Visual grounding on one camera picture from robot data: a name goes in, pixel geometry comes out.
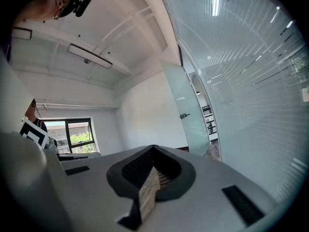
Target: white wall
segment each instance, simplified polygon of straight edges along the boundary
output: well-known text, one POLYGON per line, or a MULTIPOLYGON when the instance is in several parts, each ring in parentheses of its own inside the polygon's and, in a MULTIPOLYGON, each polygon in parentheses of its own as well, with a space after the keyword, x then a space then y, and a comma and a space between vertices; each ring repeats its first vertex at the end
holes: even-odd
POLYGON ((112 109, 104 111, 55 109, 41 111, 40 114, 43 119, 91 117, 94 140, 101 155, 109 155, 124 150, 112 109))
POLYGON ((116 119, 125 149, 142 145, 188 146, 175 100, 163 72, 117 98, 116 119))
POLYGON ((206 102, 205 97, 204 97, 203 94, 197 95, 197 98, 198 98, 199 105, 201 107, 207 106, 207 102, 206 102))
POLYGON ((35 99, 115 107, 111 89, 46 74, 15 72, 35 99))
POLYGON ((18 132, 33 96, 25 88, 0 52, 0 131, 18 132))

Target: window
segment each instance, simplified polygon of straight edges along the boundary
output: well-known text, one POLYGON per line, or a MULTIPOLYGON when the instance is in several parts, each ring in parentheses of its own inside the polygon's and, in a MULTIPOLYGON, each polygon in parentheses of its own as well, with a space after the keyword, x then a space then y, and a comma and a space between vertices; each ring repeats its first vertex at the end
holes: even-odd
POLYGON ((58 144, 60 154, 96 152, 89 118, 45 120, 50 137, 58 144))

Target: gray surface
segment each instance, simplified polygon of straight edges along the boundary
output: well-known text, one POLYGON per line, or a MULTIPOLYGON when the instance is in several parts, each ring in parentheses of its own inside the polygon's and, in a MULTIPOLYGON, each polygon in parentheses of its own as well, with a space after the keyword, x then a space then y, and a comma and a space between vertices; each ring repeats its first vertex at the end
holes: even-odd
MULTIPOLYGON (((89 209, 100 213, 102 228, 127 231, 116 224, 131 208, 131 201, 119 198, 108 185, 107 170, 116 162, 133 155, 144 147, 95 159, 66 161, 64 169, 86 165, 89 171, 67 177, 76 194, 86 198, 89 209)), ((193 186, 180 199, 156 203, 154 210, 139 231, 239 231, 245 224, 224 196, 221 189, 237 185, 262 211, 275 207, 270 196, 253 182, 224 163, 164 147, 171 153, 192 163, 197 172, 193 186)))
MULTIPOLYGON (((107 170, 144 149, 104 157, 59 162, 56 154, 40 150, 19 135, 0 134, 0 166, 8 187, 37 222, 50 231, 129 231, 117 224, 128 215, 132 201, 118 197, 109 186, 107 170), (67 176, 64 169, 90 170, 67 176)), ((195 167, 192 187, 178 200, 156 203, 139 231, 239 231, 245 224, 221 189, 237 185, 265 213, 276 204, 253 182, 224 163, 166 148, 195 167)))

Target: black vent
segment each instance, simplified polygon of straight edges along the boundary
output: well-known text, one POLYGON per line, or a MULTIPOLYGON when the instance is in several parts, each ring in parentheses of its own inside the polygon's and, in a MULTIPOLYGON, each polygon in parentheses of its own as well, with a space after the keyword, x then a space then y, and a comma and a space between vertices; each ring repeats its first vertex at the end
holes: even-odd
POLYGON ((89 168, 87 166, 81 166, 81 167, 77 167, 77 168, 70 168, 65 170, 67 175, 72 175, 72 174, 78 174, 84 171, 89 170, 89 168))
POLYGON ((247 226, 261 219, 264 214, 253 204, 247 196, 236 186, 222 189, 247 226))

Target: glass wall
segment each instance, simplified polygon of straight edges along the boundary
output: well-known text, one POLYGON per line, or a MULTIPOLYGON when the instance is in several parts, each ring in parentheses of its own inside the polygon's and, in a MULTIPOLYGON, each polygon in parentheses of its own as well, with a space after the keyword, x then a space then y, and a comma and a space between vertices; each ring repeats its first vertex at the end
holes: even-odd
POLYGON ((202 79, 222 162, 278 202, 298 190, 309 146, 308 47, 275 0, 164 0, 202 79))

